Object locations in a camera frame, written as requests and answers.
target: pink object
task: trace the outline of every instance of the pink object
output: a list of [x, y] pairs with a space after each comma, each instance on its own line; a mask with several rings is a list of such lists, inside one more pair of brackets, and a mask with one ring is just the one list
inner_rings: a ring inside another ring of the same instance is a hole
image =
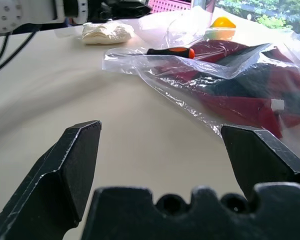
[[149, 0], [148, 6], [152, 8], [151, 13], [186, 10], [191, 8], [191, 3], [182, 0]]

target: folded white towel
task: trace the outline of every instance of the folded white towel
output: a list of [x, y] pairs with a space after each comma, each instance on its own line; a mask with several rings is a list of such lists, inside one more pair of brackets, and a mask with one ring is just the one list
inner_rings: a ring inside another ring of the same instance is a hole
[[118, 44], [132, 38], [132, 26], [117, 21], [104, 24], [85, 23], [82, 31], [82, 41], [85, 44]]

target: green foliage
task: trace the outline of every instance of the green foliage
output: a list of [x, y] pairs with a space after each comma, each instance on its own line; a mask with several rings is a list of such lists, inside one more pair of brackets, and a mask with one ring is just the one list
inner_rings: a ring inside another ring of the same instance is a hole
[[268, 28], [300, 33], [300, 0], [218, 0], [216, 6], [244, 19], [251, 14]]
[[292, 26], [287, 25], [286, 20], [282, 17], [276, 18], [274, 16], [262, 15], [256, 21], [270, 29], [292, 29]]

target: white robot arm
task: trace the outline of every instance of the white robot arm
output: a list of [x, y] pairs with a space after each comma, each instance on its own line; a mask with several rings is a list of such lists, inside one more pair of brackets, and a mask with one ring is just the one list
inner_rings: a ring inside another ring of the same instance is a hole
[[0, 0], [0, 33], [23, 24], [63, 23], [71, 17], [77, 24], [88, 18], [88, 0]]

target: screwdriver handle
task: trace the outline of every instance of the screwdriver handle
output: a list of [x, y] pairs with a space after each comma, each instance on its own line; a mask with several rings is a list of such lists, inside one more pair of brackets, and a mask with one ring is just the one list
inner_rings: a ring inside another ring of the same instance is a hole
[[188, 59], [195, 58], [195, 51], [192, 48], [187, 47], [171, 47], [167, 49], [152, 49], [150, 48], [147, 52], [147, 55], [174, 55], [179, 57], [184, 57]]

